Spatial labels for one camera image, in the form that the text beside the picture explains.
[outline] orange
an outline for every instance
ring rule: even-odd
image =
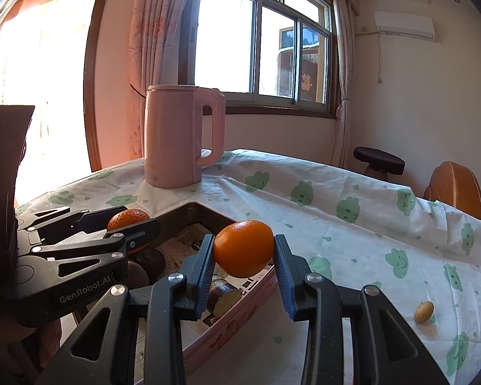
[[[121,211],[110,219],[107,230],[115,230],[120,227],[130,226],[131,224],[139,223],[140,221],[148,220],[148,216],[144,211],[136,208]]]
[[[265,268],[274,252],[271,228],[260,221],[233,223],[214,240],[214,259],[236,278],[255,276]]]

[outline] white wall-mounted air conditioner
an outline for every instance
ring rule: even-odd
[[[374,16],[381,33],[435,41],[435,28],[429,17],[388,12],[375,12]]]

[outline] black stool seat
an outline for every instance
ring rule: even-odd
[[[377,171],[393,175],[402,175],[404,172],[404,160],[380,149],[358,146],[354,148],[353,156],[361,162],[368,162],[370,167]]]

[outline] pink curtain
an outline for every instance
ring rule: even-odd
[[[170,49],[186,0],[135,0],[130,24],[128,127],[130,158],[142,157],[146,90],[160,83],[162,59]]]
[[[328,163],[345,168],[351,127],[349,92],[354,71],[354,12],[348,0],[333,0],[337,38],[339,42],[339,75],[342,100],[336,109],[336,123]]]

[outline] window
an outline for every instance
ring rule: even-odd
[[[34,105],[19,204],[87,176],[83,65],[95,0],[19,0],[0,26],[0,104]]]
[[[188,0],[186,12],[181,63],[187,70],[180,83],[219,88],[227,106],[329,111],[326,2]]]

